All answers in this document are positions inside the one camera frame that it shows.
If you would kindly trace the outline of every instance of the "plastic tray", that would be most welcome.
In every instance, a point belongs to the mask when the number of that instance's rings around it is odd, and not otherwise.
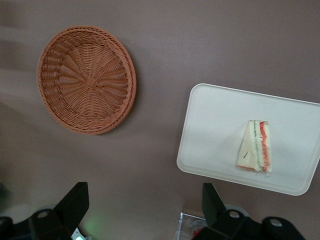
[[[272,172],[236,167],[249,120],[268,121]],[[191,93],[177,156],[187,173],[298,196],[320,158],[320,104],[198,84]]]

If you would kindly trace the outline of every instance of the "screw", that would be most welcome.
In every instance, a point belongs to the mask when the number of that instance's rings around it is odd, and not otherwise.
[[[45,210],[45,211],[42,211],[38,214],[38,219],[42,219],[44,217],[46,217],[48,215],[49,211],[48,210]]]
[[[282,223],[275,218],[270,219],[270,223],[275,227],[282,227]]]
[[[230,217],[234,218],[234,219],[238,219],[240,218],[239,213],[237,213],[236,211],[230,211],[229,212]]]

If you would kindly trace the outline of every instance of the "round woven basket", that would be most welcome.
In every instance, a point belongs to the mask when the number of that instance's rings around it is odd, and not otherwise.
[[[37,77],[51,115],[67,129],[86,135],[120,124],[137,90],[125,47],[93,26],[74,26],[57,34],[42,53]]]

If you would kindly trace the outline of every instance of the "brown table surface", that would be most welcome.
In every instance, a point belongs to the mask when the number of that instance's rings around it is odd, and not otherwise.
[[[112,33],[137,71],[134,107],[106,134],[63,128],[37,89],[42,50],[74,25]],[[283,217],[317,240],[319,168],[305,194],[290,196],[184,173],[176,158],[194,85],[320,103],[319,82],[318,0],[1,0],[0,182],[9,195],[0,214],[19,222],[87,181],[81,226],[93,239],[172,240],[181,211],[201,215],[211,182],[254,220]]]

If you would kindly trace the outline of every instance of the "basket rim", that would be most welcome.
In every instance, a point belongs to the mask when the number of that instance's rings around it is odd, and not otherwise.
[[[118,107],[118,109],[121,109],[121,106],[123,106],[125,104],[120,116],[117,118],[114,117],[113,119],[112,119],[112,117],[109,117],[111,119],[110,123],[106,124],[103,127],[96,127],[96,128],[92,128],[92,129],[88,130],[88,129],[82,129],[82,128],[78,128],[78,127],[74,127],[74,126],[70,125],[68,122],[65,122],[64,120],[62,120],[60,117],[57,116],[55,111],[52,109],[52,107],[48,103],[47,97],[45,96],[45,90],[42,86],[42,76],[41,76],[42,68],[43,68],[43,64],[44,64],[44,59],[45,59],[46,55],[48,54],[48,51],[51,49],[51,47],[53,46],[53,44],[57,40],[59,40],[61,37],[65,36],[65,35],[68,35],[73,32],[91,32],[91,33],[101,35],[103,38],[105,38],[108,41],[109,45],[112,46],[112,48],[117,50],[117,51],[115,51],[115,53],[117,55],[119,55],[119,53],[121,53],[126,60],[125,62],[124,61],[121,61],[121,62],[126,69],[127,75],[130,74],[130,77],[131,77],[131,82],[130,82],[131,87],[127,89],[129,96],[126,97],[124,99],[124,101],[122,102],[122,105],[120,105],[120,107]],[[41,57],[38,62],[37,84],[38,84],[38,90],[40,92],[42,101],[43,101],[46,109],[48,110],[48,112],[52,115],[52,117],[58,123],[60,123],[63,127],[67,128],[73,132],[76,132],[79,134],[84,134],[84,135],[99,135],[99,134],[106,133],[106,132],[114,129],[115,127],[117,127],[127,117],[130,110],[132,109],[135,98],[136,98],[136,93],[137,93],[136,71],[135,71],[132,59],[131,59],[127,49],[115,36],[113,36],[108,31],[106,31],[100,27],[90,26],[90,25],[75,25],[75,26],[68,27],[68,28],[60,31],[58,34],[56,34],[48,42],[48,44],[45,46],[44,50],[42,51]]]

